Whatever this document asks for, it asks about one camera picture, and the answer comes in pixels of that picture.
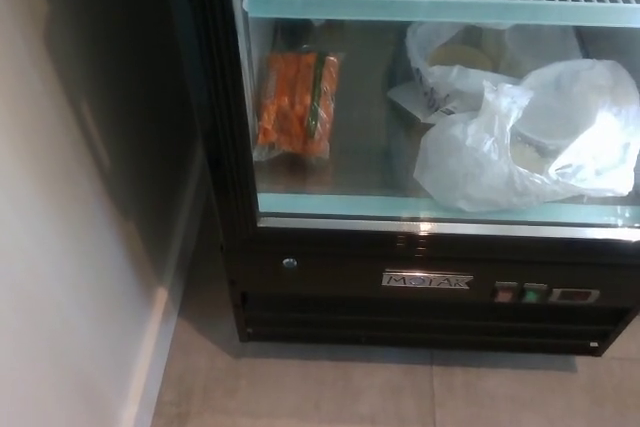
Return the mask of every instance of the label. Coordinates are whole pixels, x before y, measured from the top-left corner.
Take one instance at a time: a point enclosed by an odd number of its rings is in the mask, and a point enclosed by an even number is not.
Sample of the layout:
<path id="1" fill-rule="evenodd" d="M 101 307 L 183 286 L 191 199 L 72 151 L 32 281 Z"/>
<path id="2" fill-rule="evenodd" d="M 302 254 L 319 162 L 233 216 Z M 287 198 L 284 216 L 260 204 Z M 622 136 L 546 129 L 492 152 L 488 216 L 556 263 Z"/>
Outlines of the label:
<path id="1" fill-rule="evenodd" d="M 382 285 L 385 287 L 468 290 L 468 283 L 472 280 L 472 275 L 456 273 L 433 274 L 430 272 L 386 270 L 382 274 Z"/>

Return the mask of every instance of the baseboard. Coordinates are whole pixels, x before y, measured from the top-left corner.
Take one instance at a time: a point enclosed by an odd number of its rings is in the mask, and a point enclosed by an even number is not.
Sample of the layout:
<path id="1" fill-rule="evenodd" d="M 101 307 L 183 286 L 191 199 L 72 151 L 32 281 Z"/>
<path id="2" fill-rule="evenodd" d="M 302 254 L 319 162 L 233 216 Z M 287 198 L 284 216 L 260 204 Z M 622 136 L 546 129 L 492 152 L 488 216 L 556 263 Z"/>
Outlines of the baseboard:
<path id="1" fill-rule="evenodd" d="M 198 144 L 194 148 L 165 275 L 154 299 L 121 427 L 151 426 L 208 187 L 204 154 Z"/>

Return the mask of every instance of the tiled floor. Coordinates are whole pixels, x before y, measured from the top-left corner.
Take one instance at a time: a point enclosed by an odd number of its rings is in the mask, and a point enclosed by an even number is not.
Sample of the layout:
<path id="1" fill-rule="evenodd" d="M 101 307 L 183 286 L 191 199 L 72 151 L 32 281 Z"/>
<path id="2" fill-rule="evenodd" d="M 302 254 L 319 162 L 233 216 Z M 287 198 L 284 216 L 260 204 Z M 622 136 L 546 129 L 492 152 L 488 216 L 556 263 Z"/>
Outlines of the tiled floor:
<path id="1" fill-rule="evenodd" d="M 240 344 L 215 233 L 194 256 L 153 427 L 633 427 L 640 322 L 605 358 Z"/>

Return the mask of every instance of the glass door refrigerator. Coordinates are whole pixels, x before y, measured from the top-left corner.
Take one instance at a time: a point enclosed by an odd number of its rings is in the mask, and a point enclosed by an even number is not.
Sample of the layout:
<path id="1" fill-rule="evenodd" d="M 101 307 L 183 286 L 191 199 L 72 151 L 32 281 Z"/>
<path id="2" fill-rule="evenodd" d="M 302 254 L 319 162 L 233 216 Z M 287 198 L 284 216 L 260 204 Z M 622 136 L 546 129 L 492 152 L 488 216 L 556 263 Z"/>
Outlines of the glass door refrigerator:
<path id="1" fill-rule="evenodd" d="M 601 355 L 637 314 L 640 0 L 189 1 L 241 340 Z"/>

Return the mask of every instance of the bag of carrots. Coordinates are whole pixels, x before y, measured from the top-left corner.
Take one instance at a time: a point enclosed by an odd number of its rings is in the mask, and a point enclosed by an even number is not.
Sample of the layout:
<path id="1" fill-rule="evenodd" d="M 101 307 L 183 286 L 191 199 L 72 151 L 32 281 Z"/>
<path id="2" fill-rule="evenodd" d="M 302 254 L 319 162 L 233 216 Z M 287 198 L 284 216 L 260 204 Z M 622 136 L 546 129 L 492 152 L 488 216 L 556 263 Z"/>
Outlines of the bag of carrots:
<path id="1" fill-rule="evenodd" d="M 329 157 L 340 56 L 322 52 L 274 53 L 258 113 L 256 160 L 281 153 Z"/>

